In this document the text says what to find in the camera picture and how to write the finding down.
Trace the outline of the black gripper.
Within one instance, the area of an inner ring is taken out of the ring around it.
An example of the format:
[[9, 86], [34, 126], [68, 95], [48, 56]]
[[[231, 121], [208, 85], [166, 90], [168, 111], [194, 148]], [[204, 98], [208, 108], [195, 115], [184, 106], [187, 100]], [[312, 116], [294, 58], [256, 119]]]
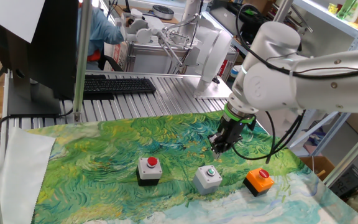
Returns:
[[213, 157], [219, 159], [221, 153], [230, 150], [232, 145], [241, 139], [241, 133], [246, 127], [251, 131], [254, 130], [254, 117], [252, 119], [243, 119], [242, 121], [235, 121], [231, 118], [226, 120], [222, 117], [220, 119], [218, 132], [208, 136]]

